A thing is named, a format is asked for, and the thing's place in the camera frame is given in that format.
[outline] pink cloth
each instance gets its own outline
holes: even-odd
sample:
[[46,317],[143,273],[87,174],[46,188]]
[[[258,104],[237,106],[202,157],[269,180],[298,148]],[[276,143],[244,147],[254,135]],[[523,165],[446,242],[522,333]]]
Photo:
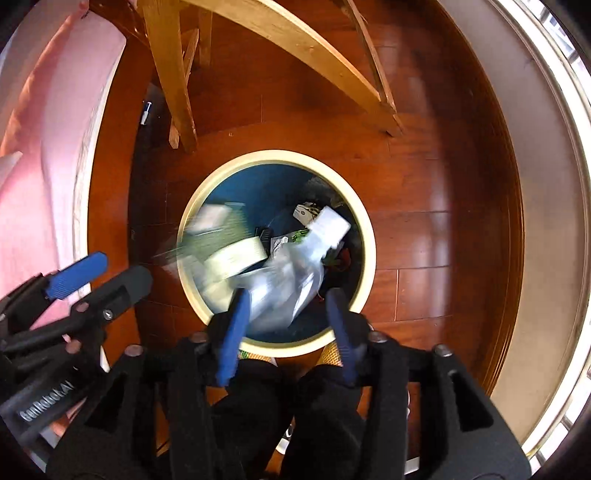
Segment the pink cloth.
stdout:
[[[0,297],[37,273],[57,269],[49,192],[41,165],[41,125],[51,77],[80,12],[66,19],[39,58],[19,97],[0,145],[0,156],[22,152],[0,190]],[[37,320],[48,323],[68,314],[56,301]]]
[[72,28],[47,96],[41,159],[49,186],[59,268],[74,262],[72,212],[76,170],[88,129],[125,37],[89,12]]

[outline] black pants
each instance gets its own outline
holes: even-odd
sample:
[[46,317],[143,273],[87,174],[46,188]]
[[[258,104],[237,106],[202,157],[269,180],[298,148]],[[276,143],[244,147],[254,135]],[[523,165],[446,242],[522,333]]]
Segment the black pants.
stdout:
[[213,406],[213,427],[230,471],[258,480],[295,417],[281,478],[353,478],[365,422],[361,389],[342,384],[340,367],[318,365],[294,384],[270,363],[240,360],[227,391]]

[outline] wooden floor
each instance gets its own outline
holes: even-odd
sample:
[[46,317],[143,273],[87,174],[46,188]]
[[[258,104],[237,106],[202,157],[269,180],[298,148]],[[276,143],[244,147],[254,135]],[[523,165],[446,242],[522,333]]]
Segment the wooden floor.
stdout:
[[[371,78],[355,29],[330,0],[280,3]],[[211,66],[189,80],[196,153],[173,151],[164,129],[154,133],[155,148],[137,155],[132,172],[130,262],[154,276],[148,300],[136,306],[148,346],[173,345],[202,328],[180,285],[152,261],[177,230],[189,197],[224,162],[280,148],[326,163],[363,201],[378,254],[363,310],[374,327],[417,348],[444,342],[484,378],[504,314],[510,250],[510,186],[499,174],[505,160],[491,150],[499,132],[486,120],[496,103],[474,87],[479,73],[465,74],[463,57],[424,8],[428,2],[356,4],[405,126],[396,138],[377,131],[351,100],[288,53],[214,17]],[[413,413],[411,456],[417,422]]]

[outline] white wall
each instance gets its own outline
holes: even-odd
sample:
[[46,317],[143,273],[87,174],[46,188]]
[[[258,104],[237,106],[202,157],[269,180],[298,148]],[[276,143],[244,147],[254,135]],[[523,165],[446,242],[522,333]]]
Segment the white wall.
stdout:
[[524,278],[517,323],[492,400],[523,441],[556,389],[583,288],[584,217],[575,149],[535,58],[488,0],[439,0],[498,97],[524,204]]

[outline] wooden chair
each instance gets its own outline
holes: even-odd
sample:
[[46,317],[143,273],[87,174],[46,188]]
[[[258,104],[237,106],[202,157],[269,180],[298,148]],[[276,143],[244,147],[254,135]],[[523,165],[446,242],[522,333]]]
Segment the wooden chair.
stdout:
[[[303,61],[369,113],[381,130],[390,135],[401,131],[392,92],[363,17],[353,0],[334,2],[353,22],[377,88],[320,34],[273,0],[139,0],[138,13],[145,21],[145,32],[172,117],[171,146],[178,148],[180,139],[188,153],[197,148],[187,82],[196,55],[201,67],[210,63],[213,13],[267,38]],[[185,34],[183,56],[180,16],[187,5],[199,8],[198,27]]]

